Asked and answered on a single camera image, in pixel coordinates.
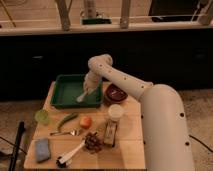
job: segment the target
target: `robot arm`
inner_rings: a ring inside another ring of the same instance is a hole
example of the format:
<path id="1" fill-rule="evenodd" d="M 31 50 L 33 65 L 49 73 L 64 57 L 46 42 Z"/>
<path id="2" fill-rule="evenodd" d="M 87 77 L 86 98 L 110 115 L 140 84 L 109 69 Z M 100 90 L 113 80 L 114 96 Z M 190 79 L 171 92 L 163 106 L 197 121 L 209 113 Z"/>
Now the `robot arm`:
<path id="1" fill-rule="evenodd" d="M 111 65 L 109 55 L 91 58 L 84 90 L 92 92 L 105 77 L 140 102 L 145 161 L 149 171 L 194 171 L 184 107 L 178 93 L 167 85 L 153 85 Z"/>
<path id="2" fill-rule="evenodd" d="M 90 58 L 88 62 L 90 71 L 85 77 L 84 90 L 92 92 L 97 88 L 101 78 L 104 77 L 139 101 L 143 92 L 153 85 L 151 82 L 145 82 L 116 70 L 111 65 L 110 55 L 105 54 Z"/>

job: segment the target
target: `wooden table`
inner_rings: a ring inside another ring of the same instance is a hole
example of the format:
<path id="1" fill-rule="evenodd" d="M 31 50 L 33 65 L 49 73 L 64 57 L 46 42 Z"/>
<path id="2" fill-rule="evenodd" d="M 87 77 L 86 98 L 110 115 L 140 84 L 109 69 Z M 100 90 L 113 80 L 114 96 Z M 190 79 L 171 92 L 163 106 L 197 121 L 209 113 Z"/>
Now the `wooden table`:
<path id="1" fill-rule="evenodd" d="M 108 84 L 108 82 L 104 83 L 103 91 Z M 50 86 L 43 107 L 49 112 L 51 119 L 50 124 L 47 126 L 41 124 L 37 125 L 24 163 L 25 169 L 57 169 L 57 157 L 64 152 L 75 148 L 88 131 L 102 129 L 102 126 L 108 119 L 108 106 L 105 104 L 102 104 L 99 108 L 54 108 L 50 105 L 53 88 L 54 82 Z M 129 96 L 121 105 L 123 106 L 125 113 L 118 125 L 115 147 L 103 148 L 102 151 L 96 154 L 90 154 L 81 149 L 72 158 L 73 161 L 69 166 L 70 169 L 145 169 L 140 104 Z M 49 136 L 50 132 L 56 130 L 56 125 L 59 120 L 71 112 L 78 112 L 79 116 L 63 125 L 62 131 L 69 131 L 78 127 L 79 119 L 83 115 L 91 116 L 93 120 L 93 124 L 89 130 L 84 131 L 80 136 Z M 50 140 L 51 159 L 38 164 L 35 160 L 34 142 L 35 140 L 44 137 Z"/>

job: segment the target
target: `blue sponge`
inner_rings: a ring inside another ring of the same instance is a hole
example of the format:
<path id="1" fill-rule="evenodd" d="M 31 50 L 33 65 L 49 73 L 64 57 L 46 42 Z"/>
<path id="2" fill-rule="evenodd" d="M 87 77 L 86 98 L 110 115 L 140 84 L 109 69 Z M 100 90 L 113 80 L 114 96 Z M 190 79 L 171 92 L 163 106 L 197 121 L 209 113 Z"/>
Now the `blue sponge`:
<path id="1" fill-rule="evenodd" d="M 49 140 L 47 138 L 38 139 L 35 142 L 36 162 L 41 163 L 50 158 Z"/>

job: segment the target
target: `green tray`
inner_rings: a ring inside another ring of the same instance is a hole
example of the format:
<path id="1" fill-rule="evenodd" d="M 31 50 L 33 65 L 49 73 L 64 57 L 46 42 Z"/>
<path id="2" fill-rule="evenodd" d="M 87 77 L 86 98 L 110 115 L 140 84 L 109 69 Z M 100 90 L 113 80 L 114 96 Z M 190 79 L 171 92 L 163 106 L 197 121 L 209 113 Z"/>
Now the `green tray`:
<path id="1" fill-rule="evenodd" d="M 99 107 L 102 103 L 102 82 L 83 102 L 78 103 L 76 98 L 83 93 L 85 75 L 59 75 L 56 78 L 53 95 L 50 101 L 56 108 L 90 108 Z"/>

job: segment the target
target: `cucumber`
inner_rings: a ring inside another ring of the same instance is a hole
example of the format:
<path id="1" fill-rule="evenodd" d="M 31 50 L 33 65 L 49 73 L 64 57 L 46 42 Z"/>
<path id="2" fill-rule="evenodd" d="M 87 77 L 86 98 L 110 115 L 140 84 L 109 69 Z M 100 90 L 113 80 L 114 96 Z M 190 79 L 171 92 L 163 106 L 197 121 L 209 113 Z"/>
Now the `cucumber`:
<path id="1" fill-rule="evenodd" d="M 76 112 L 73 112 L 73 113 L 65 116 L 57 125 L 58 132 L 61 132 L 62 125 L 64 125 L 67 121 L 76 118 L 77 116 L 78 116 L 78 113 L 76 113 Z"/>
<path id="2" fill-rule="evenodd" d="M 43 125 L 48 125 L 50 122 L 48 112 L 44 109 L 38 110 L 35 114 L 35 120 Z"/>

